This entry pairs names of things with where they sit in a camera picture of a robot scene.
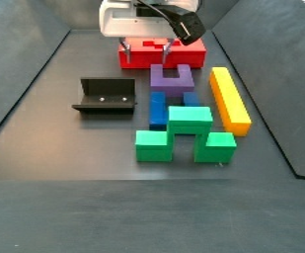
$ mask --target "purple block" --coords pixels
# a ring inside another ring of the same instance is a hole
[[[182,97],[184,92],[195,91],[195,81],[188,64],[178,64],[178,78],[165,78],[162,65],[152,65],[152,91],[165,92],[166,97]]]

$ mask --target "building block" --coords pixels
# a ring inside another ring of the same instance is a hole
[[[125,49],[120,44],[118,54],[122,68],[150,68],[152,64],[162,64],[162,46],[168,39],[126,38],[132,47],[130,62]],[[207,47],[203,40],[185,46],[176,39],[170,52],[165,58],[164,68],[176,68],[178,64],[188,64],[192,68],[204,67]]]
[[[211,86],[225,131],[232,132],[235,136],[247,136],[253,122],[227,67],[213,68]]]
[[[166,131],[138,130],[137,131],[137,149],[172,149],[168,142]]]
[[[152,65],[152,91],[165,92],[166,97],[182,97],[184,92],[195,90],[195,81],[191,67],[186,64],[178,64],[178,78],[165,78],[162,74],[162,65]]]
[[[209,107],[169,107],[169,125],[172,127],[211,127],[212,123],[213,116]]]
[[[211,132],[213,116],[209,107],[169,107],[166,131],[137,131],[137,160],[169,162],[174,136],[196,134],[195,162],[231,162],[237,143],[231,132]]]
[[[213,124],[209,107],[169,107],[168,135],[208,134]]]
[[[136,148],[138,161],[172,161],[173,143],[168,141],[166,131],[138,130]]]
[[[237,143],[231,132],[211,132],[207,142],[203,141],[203,135],[197,135],[195,143],[195,161],[229,163],[236,149]]]
[[[172,150],[138,150],[137,160],[140,162],[170,162],[173,159]]]
[[[164,92],[152,92],[150,95],[150,130],[166,130],[168,110]]]
[[[184,106],[185,107],[200,107],[200,98],[197,92],[184,92]]]

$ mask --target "red block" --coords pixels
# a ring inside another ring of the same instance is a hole
[[[162,46],[166,39],[126,38],[132,45],[132,62],[128,62],[128,55],[120,44],[118,54],[122,68],[152,68],[152,64],[162,64]],[[207,47],[200,39],[186,46],[176,39],[170,53],[166,56],[164,68],[177,68],[178,64],[188,64],[192,68],[204,67]]]

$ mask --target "dark blue block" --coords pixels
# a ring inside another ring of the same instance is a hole
[[[184,106],[200,107],[200,98],[197,92],[184,92]]]
[[[150,129],[166,129],[166,96],[164,92],[152,92]]]

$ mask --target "yellow rectangular block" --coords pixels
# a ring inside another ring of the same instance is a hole
[[[225,131],[232,132],[235,136],[247,136],[253,122],[227,67],[213,67],[211,86]]]

